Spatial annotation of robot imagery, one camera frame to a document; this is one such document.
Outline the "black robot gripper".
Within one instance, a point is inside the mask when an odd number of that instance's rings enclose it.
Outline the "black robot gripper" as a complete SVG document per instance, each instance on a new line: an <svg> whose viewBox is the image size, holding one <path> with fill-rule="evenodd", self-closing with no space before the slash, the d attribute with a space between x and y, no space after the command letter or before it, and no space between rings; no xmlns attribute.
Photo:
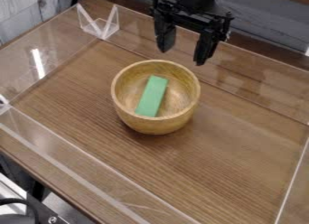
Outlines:
<svg viewBox="0 0 309 224"><path fill-rule="evenodd" d="M160 52L167 52L175 44L176 25L200 33L192 60L202 66L214 55L218 41L228 38L231 11L216 0L152 0L151 16Z"/></svg>

